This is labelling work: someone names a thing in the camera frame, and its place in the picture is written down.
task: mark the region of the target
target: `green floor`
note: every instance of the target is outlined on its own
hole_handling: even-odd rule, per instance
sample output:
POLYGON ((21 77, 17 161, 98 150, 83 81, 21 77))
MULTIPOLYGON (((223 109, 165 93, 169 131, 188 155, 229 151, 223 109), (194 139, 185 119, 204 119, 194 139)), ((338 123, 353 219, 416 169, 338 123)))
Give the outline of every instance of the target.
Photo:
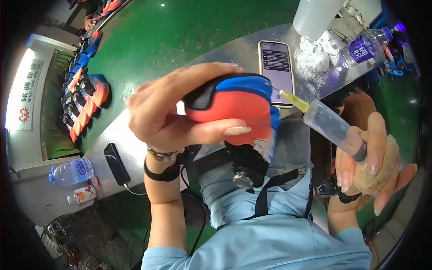
MULTIPOLYGON (((89 73, 102 73, 110 83, 112 102, 97 119, 93 119, 83 138, 82 151, 88 150, 124 110, 126 99, 138 85, 159 78, 231 40, 292 22, 298 2, 275 0, 271 5, 264 5, 258 0, 134 0, 103 28, 98 52, 88 64, 89 73)), ((386 117, 388 131, 399 143, 404 163, 416 158, 417 109, 413 100, 417 86, 418 82, 411 76, 394 81, 385 77, 380 80, 380 86, 370 89, 377 110, 386 117)), ((199 194, 198 184, 192 182, 191 186, 199 194)), ((389 218, 403 194, 401 191, 390 200, 377 218, 377 226, 389 218)), ((119 211, 118 218, 123 220, 122 227, 144 238, 149 224, 145 196, 122 192, 100 203, 113 205, 119 211)), ((374 218, 373 202, 358 213, 358 218, 361 228, 374 218)), ((188 229, 189 248, 198 232, 199 229, 188 229)), ((214 232, 215 229, 207 225, 199 245, 214 232)))

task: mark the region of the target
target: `blue bottle cap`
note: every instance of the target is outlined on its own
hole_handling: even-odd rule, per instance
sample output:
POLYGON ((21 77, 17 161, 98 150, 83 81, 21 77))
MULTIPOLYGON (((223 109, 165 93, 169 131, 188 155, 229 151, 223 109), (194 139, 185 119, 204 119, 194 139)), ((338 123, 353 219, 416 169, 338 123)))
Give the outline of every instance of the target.
POLYGON ((388 27, 384 27, 382 29, 382 31, 384 32, 384 36, 389 40, 392 41, 393 40, 393 35, 390 32, 390 29, 388 27))
POLYGON ((48 177, 50 178, 50 181, 51 181, 51 182, 54 182, 54 183, 55 183, 55 177, 54 177, 54 166, 52 166, 52 168, 51 168, 51 172, 52 172, 52 173, 50 173, 50 174, 48 175, 48 177))

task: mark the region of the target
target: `purple bottle label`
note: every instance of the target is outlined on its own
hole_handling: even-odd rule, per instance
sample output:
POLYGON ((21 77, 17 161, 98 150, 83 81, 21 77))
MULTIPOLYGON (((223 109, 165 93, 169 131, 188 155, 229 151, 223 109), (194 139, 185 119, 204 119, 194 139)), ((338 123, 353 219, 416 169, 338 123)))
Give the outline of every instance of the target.
POLYGON ((78 182, 82 182, 87 180, 87 168, 83 159, 73 160, 75 163, 76 176, 78 178, 78 182))
POLYGON ((349 54, 354 58, 354 61, 357 63, 364 62, 373 56, 373 52, 368 49, 363 41, 363 36, 361 35, 358 38, 354 39, 352 42, 348 44, 349 54))

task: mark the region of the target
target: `black wrist strap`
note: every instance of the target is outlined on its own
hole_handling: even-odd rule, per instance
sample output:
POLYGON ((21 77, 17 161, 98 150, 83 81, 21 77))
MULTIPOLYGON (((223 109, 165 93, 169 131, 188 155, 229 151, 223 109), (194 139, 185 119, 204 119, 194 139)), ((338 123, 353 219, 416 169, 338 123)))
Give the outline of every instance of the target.
POLYGON ((337 187, 337 195, 339 196, 339 200, 341 203, 350 203, 357 200, 362 195, 362 193, 360 192, 359 194, 353 196, 347 196, 342 192, 340 187, 337 187))
POLYGON ((144 172, 148 177, 150 177, 153 180, 156 181, 165 181, 165 182, 171 182, 174 179, 176 179, 180 175, 180 155, 177 156, 177 160, 175 161, 174 165, 171 167, 166 168, 163 173, 157 174, 152 173, 149 168, 147 168, 146 160, 144 160, 144 172))

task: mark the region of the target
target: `phone screen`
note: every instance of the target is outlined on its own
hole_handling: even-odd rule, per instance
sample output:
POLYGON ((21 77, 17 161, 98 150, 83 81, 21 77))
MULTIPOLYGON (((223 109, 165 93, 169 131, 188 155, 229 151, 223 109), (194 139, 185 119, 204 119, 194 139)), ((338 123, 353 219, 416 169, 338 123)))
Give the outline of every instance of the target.
MULTIPOLYGON (((293 93, 291 63, 286 44, 265 42, 260 43, 262 75, 267 77, 272 85, 279 90, 293 93)), ((292 106, 288 99, 273 89, 272 104, 292 106)))
POLYGON ((119 186, 130 181, 123 163, 120 160, 117 149, 113 143, 109 143, 104 150, 105 159, 108 162, 108 166, 119 186))

